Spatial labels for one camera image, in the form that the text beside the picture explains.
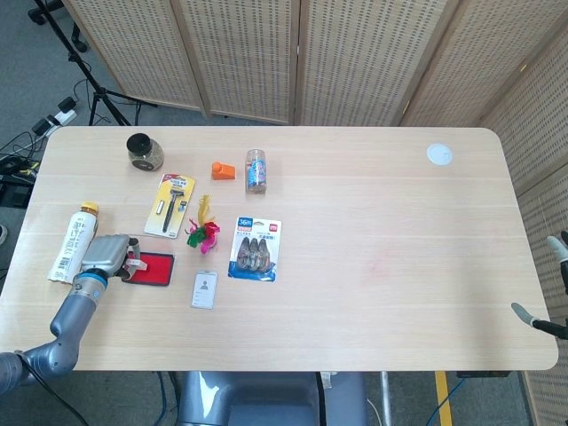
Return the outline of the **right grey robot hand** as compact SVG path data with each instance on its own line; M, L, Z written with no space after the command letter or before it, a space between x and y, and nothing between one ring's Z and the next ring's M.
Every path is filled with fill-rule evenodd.
M564 292L567 293L567 231L562 231L560 237L561 239L558 239L556 236L548 236L546 241L559 263ZM567 340L567 324L560 325L547 320L538 319L518 303L512 303L511 308L518 318L529 327L552 335L559 340Z

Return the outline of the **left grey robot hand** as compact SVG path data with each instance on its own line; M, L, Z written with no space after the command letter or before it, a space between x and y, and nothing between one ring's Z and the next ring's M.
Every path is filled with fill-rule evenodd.
M81 272L98 272L108 278L129 281L137 271L145 271L137 238L125 234L96 237L81 262Z

